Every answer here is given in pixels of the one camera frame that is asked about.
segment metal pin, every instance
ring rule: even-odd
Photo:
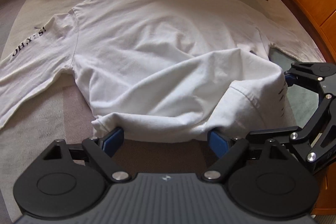
[[[125,179],[128,179],[128,177],[129,177],[129,174],[127,174],[124,171],[118,171],[112,174],[112,178],[115,180],[125,180]]]
[[[314,160],[316,160],[316,154],[314,152],[309,153],[307,156],[307,160],[313,162]]]
[[[218,171],[207,171],[204,173],[204,177],[206,177],[207,179],[218,179],[220,178],[221,173],[219,173]]]
[[[290,138],[292,140],[295,140],[296,138],[298,137],[298,134],[296,132],[293,132],[291,135],[290,135]]]

